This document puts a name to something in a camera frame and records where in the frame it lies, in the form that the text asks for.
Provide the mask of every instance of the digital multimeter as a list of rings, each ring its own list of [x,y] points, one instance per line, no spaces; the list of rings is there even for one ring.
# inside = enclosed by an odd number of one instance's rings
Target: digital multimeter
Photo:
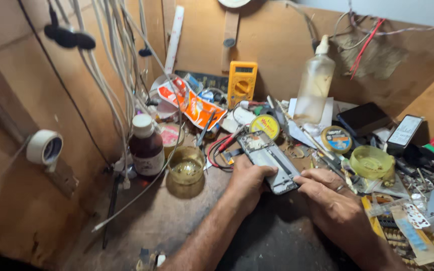
[[[244,100],[252,100],[256,86],[257,63],[246,61],[232,61],[229,70],[229,87],[227,101],[229,109]]]

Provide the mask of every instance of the work surface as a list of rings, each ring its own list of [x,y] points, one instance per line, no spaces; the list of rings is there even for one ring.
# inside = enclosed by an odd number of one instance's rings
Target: work surface
[[[309,159],[293,159],[298,170]],[[204,172],[192,186],[158,180],[133,205],[109,224],[109,242],[102,249],[102,230],[91,233],[106,218],[108,187],[99,203],[100,217],[83,230],[65,270],[135,270],[139,259],[158,252],[171,256],[200,224],[223,194],[231,173],[217,168]],[[116,210],[133,199],[143,182],[134,181],[118,194]],[[145,255],[141,249],[148,249]],[[217,270],[352,270],[354,263],[309,219],[304,198],[296,191],[275,196],[264,193],[256,210],[236,233]]]

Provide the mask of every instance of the tape roll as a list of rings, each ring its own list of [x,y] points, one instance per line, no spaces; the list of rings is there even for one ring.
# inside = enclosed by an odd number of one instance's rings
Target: tape roll
[[[63,137],[51,130],[39,130],[28,143],[26,159],[32,163],[53,165],[63,148]]]

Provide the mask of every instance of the white bottle cap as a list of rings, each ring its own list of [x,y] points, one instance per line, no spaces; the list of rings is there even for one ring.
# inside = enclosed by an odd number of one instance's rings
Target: white bottle cap
[[[329,51],[329,36],[324,35],[321,38],[321,43],[316,48],[316,54],[328,53],[328,51]]]
[[[155,130],[153,119],[150,115],[139,114],[133,117],[133,134],[139,139],[145,139],[152,135]]]

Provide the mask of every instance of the brown bottle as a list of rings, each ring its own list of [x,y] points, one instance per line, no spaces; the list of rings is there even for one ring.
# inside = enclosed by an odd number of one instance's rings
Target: brown bottle
[[[133,117],[133,135],[128,141],[136,172],[142,179],[152,180],[164,167],[165,154],[161,136],[155,132],[147,114]]]

